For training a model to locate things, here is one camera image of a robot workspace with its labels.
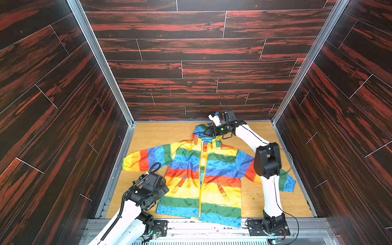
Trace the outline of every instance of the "rainbow striped jacket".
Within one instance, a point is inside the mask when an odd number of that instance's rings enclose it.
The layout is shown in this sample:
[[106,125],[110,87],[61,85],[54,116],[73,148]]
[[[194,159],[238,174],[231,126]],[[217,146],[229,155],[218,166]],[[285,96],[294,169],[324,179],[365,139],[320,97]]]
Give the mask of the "rainbow striped jacket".
[[197,126],[193,140],[128,155],[123,170],[148,171],[156,162],[169,165],[165,176],[169,192],[159,200],[157,214],[240,227],[241,178],[260,185],[261,179],[254,171],[253,157],[222,145],[219,137],[204,135],[207,127]]

